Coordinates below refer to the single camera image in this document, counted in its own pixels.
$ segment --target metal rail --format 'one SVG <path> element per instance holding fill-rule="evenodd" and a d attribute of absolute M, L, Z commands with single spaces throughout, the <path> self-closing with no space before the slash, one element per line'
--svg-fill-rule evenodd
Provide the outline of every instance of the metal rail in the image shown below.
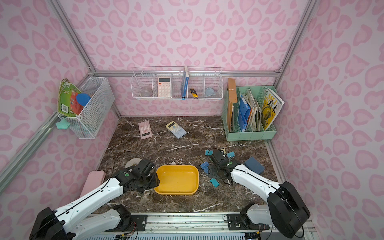
<path fill-rule="evenodd" d="M 254 230 L 229 230 L 224 221 L 227 214 L 240 212 L 185 212 L 185 213 L 135 213 L 134 215 L 148 215 L 145 233 L 246 233 Z M 305 232 L 316 231 L 311 220 L 304 224 Z"/>
<path fill-rule="evenodd" d="M 299 24 L 297 25 L 295 34 L 293 35 L 292 41 L 290 42 L 288 46 L 288 50 L 285 53 L 285 56 L 283 58 L 283 61 L 281 62 L 281 67 L 278 69 L 278 72 L 280 72 L 280 76 L 278 76 L 277 80 L 273 84 L 273 86 L 277 89 L 279 86 L 281 79 L 284 76 L 284 72 L 286 71 L 289 62 L 291 61 L 297 46 L 300 43 L 301 38 L 305 34 L 305 30 L 307 29 L 307 26 L 309 22 L 312 19 L 313 14 L 315 13 L 317 6 L 319 4 L 319 0 L 308 0 L 307 5 L 305 6 L 303 10 L 303 14 L 301 16 L 301 19 L 299 21 Z"/>
<path fill-rule="evenodd" d="M 269 158 L 271 159 L 273 169 L 275 170 L 277 181 L 279 183 L 287 181 L 287 176 L 283 166 L 280 164 L 279 157 L 275 150 L 275 145 L 271 140 L 264 140 L 264 143 L 268 151 Z"/>
<path fill-rule="evenodd" d="M 86 80 L 93 76 L 93 72 L 89 72 L 82 81 L 78 84 L 80 88 Z M 52 113 L 35 134 L 28 140 L 24 147 L 11 158 L 6 169 L 0 174 L 0 195 L 23 169 L 29 158 L 43 144 L 50 132 L 53 130 L 55 123 L 59 120 L 59 113 Z"/>
<path fill-rule="evenodd" d="M 151 73 L 166 73 L 166 74 L 179 74 L 179 70 L 151 70 Z M 217 71 L 213 70 L 190 70 L 190 75 L 193 74 L 214 74 Z M 221 71 L 223 77 L 274 77 L 280 76 L 280 73 L 275 71 L 256 71 L 256 70 L 223 70 Z M 98 77 L 132 77 L 132 70 L 96 70 L 95 76 Z"/>
<path fill-rule="evenodd" d="M 96 68 L 92 63 L 91 58 L 89 57 L 87 51 L 85 50 L 84 45 L 81 43 L 80 38 L 77 36 L 59 0 L 47 0 L 47 2 L 51 6 L 57 19 L 61 23 L 63 29 L 65 30 L 68 37 L 72 41 L 73 46 L 76 48 L 77 52 L 80 54 L 80 58 L 84 61 L 85 65 L 88 66 L 89 71 L 95 71 Z"/>

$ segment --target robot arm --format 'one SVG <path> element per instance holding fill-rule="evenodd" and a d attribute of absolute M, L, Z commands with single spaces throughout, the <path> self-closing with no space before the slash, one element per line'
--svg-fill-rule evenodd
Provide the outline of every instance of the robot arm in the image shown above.
<path fill-rule="evenodd" d="M 302 223 L 308 220 L 310 213 L 296 189 L 289 182 L 279 184 L 266 179 L 235 160 L 229 160 L 220 151 L 214 150 L 210 156 L 214 165 L 210 165 L 211 178 L 227 179 L 249 188 L 268 203 L 269 211 L 262 218 L 253 205 L 247 209 L 245 217 L 253 223 L 260 221 L 274 225 L 284 236 L 292 238 Z M 150 172 L 154 164 L 143 159 L 137 166 L 119 171 L 101 186 L 81 198 L 52 211 L 49 207 L 42 210 L 35 220 L 29 240 L 82 240 L 96 233 L 115 229 L 125 231 L 132 225 L 131 214 L 122 206 L 102 215 L 87 218 L 90 213 L 108 201 L 129 190 L 144 190 L 159 185 L 156 173 Z"/>
<path fill-rule="evenodd" d="M 89 214 L 126 191 L 144 190 L 159 185 L 154 164 L 143 159 L 138 165 L 119 171 L 105 183 L 81 198 L 52 211 L 42 210 L 35 220 L 29 240 L 80 240 L 96 233 L 124 226 L 130 227 L 131 214 L 122 206 L 115 206 L 103 215 L 86 218 Z"/>
<path fill-rule="evenodd" d="M 284 236 L 293 238 L 311 216 L 307 206 L 291 183 L 280 184 L 266 179 L 252 172 L 243 164 L 229 160 L 219 150 L 213 150 L 210 159 L 214 165 L 209 168 L 209 177 L 239 183 L 268 203 L 269 211 L 262 211 L 262 214 L 257 210 L 260 206 L 256 204 L 242 211 L 242 213 L 246 213 L 244 217 L 250 224 L 271 224 Z"/>

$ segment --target pink leopard print wallpaper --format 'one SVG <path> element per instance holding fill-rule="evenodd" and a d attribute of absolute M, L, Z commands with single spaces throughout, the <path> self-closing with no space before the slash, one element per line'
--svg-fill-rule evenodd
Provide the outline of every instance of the pink leopard print wallpaper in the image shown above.
<path fill-rule="evenodd" d="M 272 85 L 275 78 L 236 78 L 238 86 Z M 123 116 L 208 116 L 221 115 L 224 100 L 138 100 L 132 97 L 129 78 L 108 78 L 115 103 Z M 224 89 L 228 78 L 223 78 Z"/>
<path fill-rule="evenodd" d="M 37 214 L 80 196 L 85 180 L 97 169 L 118 124 L 111 110 L 93 140 L 54 129 L 0 196 L 0 239 L 28 239 Z"/>
<path fill-rule="evenodd" d="M 384 1 L 322 0 L 273 139 L 321 239 L 384 239 Z"/>
<path fill-rule="evenodd" d="M 44 0 L 0 3 L 0 172 L 87 69 Z"/>
<path fill-rule="evenodd" d="M 275 70 L 304 0 L 60 1 L 98 69 Z"/>

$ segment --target green toy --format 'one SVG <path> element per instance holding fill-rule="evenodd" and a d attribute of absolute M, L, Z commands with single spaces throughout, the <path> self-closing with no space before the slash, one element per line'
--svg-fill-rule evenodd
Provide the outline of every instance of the green toy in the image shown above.
<path fill-rule="evenodd" d="M 68 129 L 71 123 L 67 122 L 65 118 L 63 118 L 60 122 L 56 123 L 57 129 Z"/>

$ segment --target wall-mounted wire basket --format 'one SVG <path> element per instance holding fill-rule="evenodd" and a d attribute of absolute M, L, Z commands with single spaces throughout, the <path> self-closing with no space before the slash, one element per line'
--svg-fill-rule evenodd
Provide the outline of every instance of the wall-mounted wire basket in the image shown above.
<path fill-rule="evenodd" d="M 65 118 L 71 124 L 69 128 L 78 138 L 95 139 L 115 97 L 108 80 L 101 77 L 90 77 L 80 91 L 94 94 L 77 117 L 65 117 L 60 114 L 59 118 Z"/>
<path fill-rule="evenodd" d="M 132 97 L 137 99 L 194 99 L 191 88 L 198 95 L 195 100 L 223 98 L 222 68 L 188 67 L 189 81 L 185 98 L 181 93 L 184 67 L 137 67 L 132 70 Z M 158 96 L 158 78 L 170 78 L 171 97 Z"/>

